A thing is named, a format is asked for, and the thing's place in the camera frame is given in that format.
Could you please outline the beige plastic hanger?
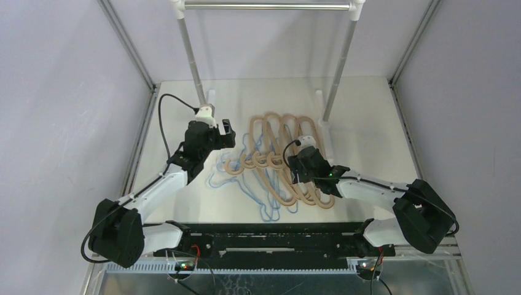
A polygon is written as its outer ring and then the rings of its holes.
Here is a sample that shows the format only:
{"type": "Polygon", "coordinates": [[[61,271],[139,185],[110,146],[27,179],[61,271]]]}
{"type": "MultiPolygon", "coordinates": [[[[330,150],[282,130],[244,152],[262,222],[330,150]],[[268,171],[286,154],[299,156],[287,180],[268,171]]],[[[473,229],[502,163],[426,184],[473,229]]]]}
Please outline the beige plastic hanger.
{"type": "MultiPolygon", "coordinates": [[[[274,112],[268,112],[264,116],[254,116],[250,120],[249,123],[249,133],[251,134],[250,143],[253,143],[253,135],[254,135],[254,127],[256,123],[262,124],[262,142],[264,143],[265,152],[262,153],[259,149],[257,152],[253,154],[253,162],[256,170],[261,172],[261,169],[268,172],[272,170],[275,172],[275,175],[282,182],[283,187],[285,189],[292,187],[288,180],[288,166],[284,163],[283,156],[281,154],[280,145],[276,139],[276,136],[273,132],[273,129],[270,124],[270,119],[277,119],[279,123],[279,127],[283,128],[283,121],[281,116],[274,112]]],[[[239,175],[243,168],[243,165],[246,168],[253,168],[253,166],[247,166],[244,162],[244,157],[240,156],[238,159],[238,168],[232,168],[230,166],[231,161],[227,160],[225,162],[225,171],[231,175],[239,175]]],[[[274,198],[280,203],[280,205],[288,207],[294,204],[294,200],[289,196],[288,198],[284,198],[281,194],[275,189],[274,185],[268,183],[268,179],[266,176],[261,176],[264,184],[268,186],[268,189],[274,196],[274,198]]]]}
{"type": "Polygon", "coordinates": [[[226,172],[240,175],[245,170],[252,170],[268,193],[282,206],[291,207],[298,201],[316,205],[313,188],[302,189],[291,183],[289,167],[283,157],[285,145],[303,135],[302,126],[305,124],[310,127],[312,135],[318,134],[315,123],[307,116],[267,112],[263,116],[252,117],[248,133],[249,153],[240,156],[240,168],[236,171],[232,171],[230,162],[227,162],[226,172]]]}
{"type": "Polygon", "coordinates": [[[288,165],[284,162],[287,157],[283,155],[283,149],[292,141],[303,135],[302,125],[310,127],[311,135],[317,140],[318,146],[322,146],[315,123],[307,116],[294,116],[292,114],[279,115],[268,112],[263,116],[254,116],[249,122],[249,143],[251,147],[250,169],[254,169],[260,177],[261,183],[266,187],[274,199],[282,206],[291,207],[298,201],[310,206],[318,206],[329,209],[334,204],[330,199],[324,202],[322,193],[313,184],[305,184],[301,188],[292,184],[288,165]],[[272,184],[268,172],[273,171],[281,181],[283,189],[289,193],[283,197],[279,190],[272,184]]]}
{"type": "MultiPolygon", "coordinates": [[[[289,128],[291,129],[291,135],[292,135],[293,140],[296,140],[299,136],[302,136],[302,135],[311,135],[315,138],[317,147],[320,149],[323,148],[323,143],[321,141],[319,131],[318,131],[314,121],[311,118],[309,118],[307,116],[294,116],[292,114],[285,114],[285,115],[281,116],[281,119],[282,119],[283,123],[287,123],[289,125],[289,128]]],[[[281,141],[284,141],[284,139],[283,138],[280,139],[280,135],[282,135],[284,128],[279,127],[279,123],[278,123],[277,119],[270,119],[270,124],[271,124],[273,132],[276,136],[278,144],[280,145],[281,154],[282,154],[281,141]]],[[[296,155],[297,152],[300,151],[300,148],[295,147],[295,146],[290,147],[288,144],[286,146],[285,151],[287,153],[289,153],[290,155],[296,155]]],[[[288,159],[287,156],[285,156],[283,154],[282,154],[282,156],[283,156],[284,161],[288,159]]],[[[329,200],[324,201],[322,199],[323,194],[319,191],[319,189],[316,187],[316,185],[312,184],[311,182],[305,183],[303,185],[293,184],[291,182],[291,175],[290,175],[289,167],[288,167],[288,180],[296,192],[296,197],[298,198],[298,202],[301,201],[307,205],[317,206],[317,207],[325,209],[325,210],[330,209],[334,206],[334,204],[335,204],[334,197],[330,196],[329,200]]]]}

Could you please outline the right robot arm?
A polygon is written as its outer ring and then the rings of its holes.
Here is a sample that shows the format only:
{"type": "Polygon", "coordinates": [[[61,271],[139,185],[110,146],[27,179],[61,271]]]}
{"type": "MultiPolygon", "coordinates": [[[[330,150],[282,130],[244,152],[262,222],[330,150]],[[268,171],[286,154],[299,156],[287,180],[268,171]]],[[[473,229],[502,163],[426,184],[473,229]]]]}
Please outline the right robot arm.
{"type": "Polygon", "coordinates": [[[410,245],[432,254],[446,237],[460,230],[454,212],[429,183],[391,183],[366,177],[349,167],[330,165],[318,148],[303,148],[285,160],[294,184],[312,183],[326,195],[361,200],[392,214],[386,219],[369,218],[355,238],[358,253],[370,256],[385,245],[410,245]]]}

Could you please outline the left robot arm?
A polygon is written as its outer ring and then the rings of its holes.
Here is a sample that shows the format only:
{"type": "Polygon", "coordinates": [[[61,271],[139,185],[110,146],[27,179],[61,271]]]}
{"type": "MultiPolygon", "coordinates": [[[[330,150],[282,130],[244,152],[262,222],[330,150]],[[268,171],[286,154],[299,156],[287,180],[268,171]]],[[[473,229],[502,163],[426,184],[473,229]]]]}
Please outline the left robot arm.
{"type": "Polygon", "coordinates": [[[174,221],[147,226],[146,219],[175,192],[188,186],[203,170],[213,151],[235,147],[235,130],[228,119],[218,124],[192,120],[184,141],[166,161],[152,181],[138,192],[117,200],[102,200],[96,207],[93,225],[80,246],[82,257],[91,263],[86,250],[101,256],[101,263],[113,262],[131,267],[143,254],[170,249],[177,256],[187,255],[192,240],[184,235],[182,226],[174,221]]]}

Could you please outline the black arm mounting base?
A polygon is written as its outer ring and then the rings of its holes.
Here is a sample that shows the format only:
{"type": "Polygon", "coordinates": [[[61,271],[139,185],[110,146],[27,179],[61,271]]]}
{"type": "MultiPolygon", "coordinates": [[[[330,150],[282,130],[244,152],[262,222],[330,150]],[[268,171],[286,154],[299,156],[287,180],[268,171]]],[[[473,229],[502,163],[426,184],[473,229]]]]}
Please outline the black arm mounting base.
{"type": "Polygon", "coordinates": [[[374,247],[359,233],[361,222],[185,223],[179,246],[154,257],[191,258],[206,266],[341,267],[348,259],[396,255],[394,246],[374,247]]]}

